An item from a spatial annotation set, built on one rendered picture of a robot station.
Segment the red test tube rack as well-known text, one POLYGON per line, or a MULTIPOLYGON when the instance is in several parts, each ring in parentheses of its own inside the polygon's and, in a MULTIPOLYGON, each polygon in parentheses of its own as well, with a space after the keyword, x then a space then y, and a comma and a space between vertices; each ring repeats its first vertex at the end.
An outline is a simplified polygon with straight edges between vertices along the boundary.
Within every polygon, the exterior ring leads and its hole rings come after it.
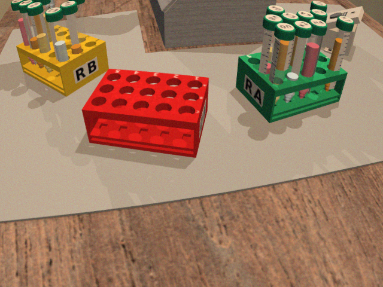
POLYGON ((89 143, 196 158, 208 85, 207 77, 108 69, 82 108, 89 143))

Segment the green test tube rack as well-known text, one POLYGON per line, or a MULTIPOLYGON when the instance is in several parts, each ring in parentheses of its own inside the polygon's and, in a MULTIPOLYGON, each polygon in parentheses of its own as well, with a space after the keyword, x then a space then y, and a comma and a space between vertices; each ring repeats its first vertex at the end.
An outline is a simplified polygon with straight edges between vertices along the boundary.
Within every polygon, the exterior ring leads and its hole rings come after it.
POLYGON ((269 74, 259 72, 260 55, 261 53, 254 53, 238 57, 236 88, 269 123, 339 102, 348 73, 342 68, 340 71, 328 69, 330 59, 322 52, 312 77, 301 75, 302 60, 299 79, 297 81, 286 79, 287 69, 280 85, 272 84, 269 81, 269 74), (335 81, 335 88, 325 91, 324 85, 335 81), (310 94, 307 93, 301 99, 298 91, 307 88, 311 88, 310 94), (286 103, 284 95, 294 92, 291 101, 286 103), (278 96, 280 98, 275 105, 278 96))

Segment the beige bench mat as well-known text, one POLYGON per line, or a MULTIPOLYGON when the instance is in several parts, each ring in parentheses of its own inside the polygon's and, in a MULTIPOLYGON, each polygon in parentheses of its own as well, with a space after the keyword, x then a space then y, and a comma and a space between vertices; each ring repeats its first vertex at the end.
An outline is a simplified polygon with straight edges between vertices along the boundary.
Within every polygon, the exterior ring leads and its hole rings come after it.
POLYGON ((383 162, 383 38, 362 21, 339 102, 269 123, 236 88, 262 44, 145 53, 137 10, 84 17, 109 69, 209 78, 196 158, 89 143, 82 108, 102 75, 64 96, 23 72, 12 30, 0 54, 0 223, 152 206, 383 162))

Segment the yellow test tube rack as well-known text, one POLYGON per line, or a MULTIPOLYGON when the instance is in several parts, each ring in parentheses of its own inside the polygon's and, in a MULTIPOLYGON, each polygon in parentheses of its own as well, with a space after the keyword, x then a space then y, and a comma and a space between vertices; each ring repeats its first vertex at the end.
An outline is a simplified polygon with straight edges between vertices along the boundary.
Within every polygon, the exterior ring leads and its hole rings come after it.
POLYGON ((63 33, 69 56, 69 60, 65 62, 56 60, 52 42, 48 53, 40 53, 39 49, 33 50, 24 43, 16 47, 24 73, 67 97, 102 75, 109 66, 105 41, 86 35, 86 40, 81 42, 83 52, 72 54, 67 28, 63 27, 63 33), (28 57, 52 68, 52 72, 48 73, 45 67, 33 65, 28 57))

